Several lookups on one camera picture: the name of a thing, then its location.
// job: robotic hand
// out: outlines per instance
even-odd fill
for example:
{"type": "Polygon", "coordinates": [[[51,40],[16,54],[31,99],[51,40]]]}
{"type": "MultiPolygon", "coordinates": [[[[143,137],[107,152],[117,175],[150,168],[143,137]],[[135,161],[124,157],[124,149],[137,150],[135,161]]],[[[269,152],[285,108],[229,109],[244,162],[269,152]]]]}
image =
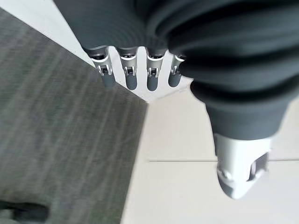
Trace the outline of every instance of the robotic hand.
{"type": "Polygon", "coordinates": [[[136,47],[146,47],[150,91],[169,49],[169,85],[193,78],[191,90],[206,104],[221,188],[231,198],[246,194],[299,93],[299,1],[54,1],[108,87],[115,79],[107,46],[117,48],[130,90],[136,47]]]}

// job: white floor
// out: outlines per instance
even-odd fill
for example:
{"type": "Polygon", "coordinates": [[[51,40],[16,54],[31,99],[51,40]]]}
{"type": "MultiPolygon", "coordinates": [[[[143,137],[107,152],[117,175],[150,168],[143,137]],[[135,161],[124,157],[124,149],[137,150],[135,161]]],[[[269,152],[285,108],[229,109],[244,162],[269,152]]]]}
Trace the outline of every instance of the white floor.
{"type": "Polygon", "coordinates": [[[275,138],[269,172],[241,200],[228,198],[203,103],[189,90],[150,104],[122,224],[299,223],[299,100],[275,138]]]}

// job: gray carpet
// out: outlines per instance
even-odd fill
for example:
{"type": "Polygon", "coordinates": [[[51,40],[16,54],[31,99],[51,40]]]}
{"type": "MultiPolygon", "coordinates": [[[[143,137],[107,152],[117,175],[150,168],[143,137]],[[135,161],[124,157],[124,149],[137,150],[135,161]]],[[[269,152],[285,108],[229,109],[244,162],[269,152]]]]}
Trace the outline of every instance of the gray carpet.
{"type": "Polygon", "coordinates": [[[118,224],[146,103],[2,9],[0,30],[0,200],[48,205],[49,224],[118,224]]]}

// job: white wall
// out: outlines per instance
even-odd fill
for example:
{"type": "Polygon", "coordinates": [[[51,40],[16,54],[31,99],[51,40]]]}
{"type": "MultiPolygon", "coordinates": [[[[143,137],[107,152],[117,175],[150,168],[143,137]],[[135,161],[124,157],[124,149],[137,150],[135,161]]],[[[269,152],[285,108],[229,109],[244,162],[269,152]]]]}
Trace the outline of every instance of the white wall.
{"type": "MultiPolygon", "coordinates": [[[[52,0],[0,0],[0,7],[57,42],[87,63],[93,65],[52,0]]],[[[111,49],[110,53],[115,79],[118,83],[126,87],[118,54],[114,49],[111,49]]],[[[148,91],[146,87],[146,54],[144,49],[141,48],[138,51],[138,86],[133,93],[145,101],[151,102],[185,88],[190,83],[190,80],[187,78],[183,78],[180,85],[176,88],[168,86],[170,65],[171,56],[168,53],[161,69],[158,89],[155,92],[148,91]]]]}

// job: silver metal bracket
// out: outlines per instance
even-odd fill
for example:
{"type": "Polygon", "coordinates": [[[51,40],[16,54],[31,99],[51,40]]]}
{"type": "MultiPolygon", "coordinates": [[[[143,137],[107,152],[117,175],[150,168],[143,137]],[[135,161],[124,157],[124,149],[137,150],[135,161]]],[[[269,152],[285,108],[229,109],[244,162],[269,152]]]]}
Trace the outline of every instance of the silver metal bracket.
{"type": "Polygon", "coordinates": [[[243,197],[267,169],[271,138],[236,140],[214,135],[217,175],[226,195],[243,197]]]}
{"type": "Polygon", "coordinates": [[[121,64],[126,76],[136,76],[137,55],[121,56],[121,64]]]}
{"type": "Polygon", "coordinates": [[[147,53],[146,67],[148,77],[159,77],[164,56],[149,56],[147,53]]]}
{"type": "Polygon", "coordinates": [[[178,67],[183,61],[185,61],[185,60],[177,55],[174,55],[172,57],[171,71],[170,71],[171,75],[175,76],[175,75],[179,74],[181,76],[181,73],[179,72],[178,67]]]}
{"type": "Polygon", "coordinates": [[[106,51],[106,55],[103,59],[94,59],[92,58],[92,61],[95,65],[95,67],[99,70],[99,73],[101,74],[101,76],[105,76],[105,75],[112,75],[113,74],[113,70],[112,70],[112,63],[111,63],[111,59],[109,56],[109,53],[106,51]]]}

